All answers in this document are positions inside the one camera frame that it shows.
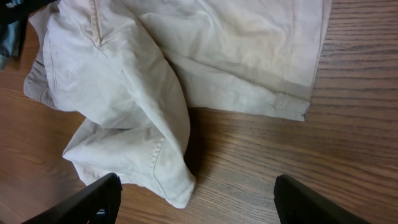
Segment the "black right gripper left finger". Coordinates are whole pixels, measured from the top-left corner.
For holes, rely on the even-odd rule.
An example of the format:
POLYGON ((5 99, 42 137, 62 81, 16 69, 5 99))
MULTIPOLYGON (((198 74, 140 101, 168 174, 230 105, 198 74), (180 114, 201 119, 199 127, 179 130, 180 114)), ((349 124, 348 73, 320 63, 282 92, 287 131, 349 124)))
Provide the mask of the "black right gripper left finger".
POLYGON ((115 173, 106 174, 65 201, 22 224, 114 224, 123 188, 115 173))

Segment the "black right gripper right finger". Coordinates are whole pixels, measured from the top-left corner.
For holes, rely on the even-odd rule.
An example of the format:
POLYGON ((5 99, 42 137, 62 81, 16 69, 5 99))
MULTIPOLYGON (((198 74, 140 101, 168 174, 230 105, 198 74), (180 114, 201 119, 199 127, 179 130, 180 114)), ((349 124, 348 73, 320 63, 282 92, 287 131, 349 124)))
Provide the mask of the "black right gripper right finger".
POLYGON ((370 224, 287 174, 275 180, 274 203, 281 224, 370 224))

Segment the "beige khaki shorts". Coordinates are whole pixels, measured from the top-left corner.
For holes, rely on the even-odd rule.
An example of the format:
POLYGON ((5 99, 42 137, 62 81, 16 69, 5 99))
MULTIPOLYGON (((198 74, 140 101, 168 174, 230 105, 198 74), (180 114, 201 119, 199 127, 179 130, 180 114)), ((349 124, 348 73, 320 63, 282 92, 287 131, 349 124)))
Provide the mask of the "beige khaki shorts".
POLYGON ((332 2, 55 1, 24 93, 85 117, 63 152, 91 184, 124 184, 184 208, 190 107, 304 121, 332 2))

